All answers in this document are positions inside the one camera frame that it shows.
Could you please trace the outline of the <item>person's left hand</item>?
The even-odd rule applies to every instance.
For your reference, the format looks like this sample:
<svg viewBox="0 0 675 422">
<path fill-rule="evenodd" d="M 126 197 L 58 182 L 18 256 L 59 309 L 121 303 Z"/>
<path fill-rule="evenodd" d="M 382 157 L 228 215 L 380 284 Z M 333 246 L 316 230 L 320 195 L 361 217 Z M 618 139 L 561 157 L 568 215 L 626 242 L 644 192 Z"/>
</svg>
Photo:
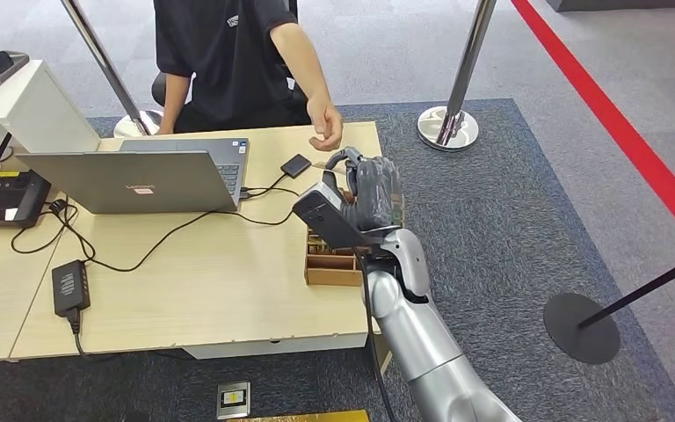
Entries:
<svg viewBox="0 0 675 422">
<path fill-rule="evenodd" d="M 316 135 L 309 143 L 316 150 L 334 151 L 340 148 L 343 138 L 343 119 L 328 98 L 314 97 L 307 103 L 308 116 Z"/>
</svg>

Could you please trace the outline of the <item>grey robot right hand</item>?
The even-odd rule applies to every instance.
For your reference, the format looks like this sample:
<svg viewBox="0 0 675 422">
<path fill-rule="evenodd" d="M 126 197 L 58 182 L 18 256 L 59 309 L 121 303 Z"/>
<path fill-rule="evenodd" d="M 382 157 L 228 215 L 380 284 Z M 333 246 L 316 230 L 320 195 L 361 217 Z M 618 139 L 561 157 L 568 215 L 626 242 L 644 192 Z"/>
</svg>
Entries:
<svg viewBox="0 0 675 422">
<path fill-rule="evenodd" d="M 335 168 L 345 164 L 349 190 L 338 187 Z M 330 201 L 362 232 L 403 226 L 404 197 L 396 165 L 384 156 L 366 157 L 354 147 L 333 154 L 323 167 L 323 182 L 334 192 Z"/>
</svg>

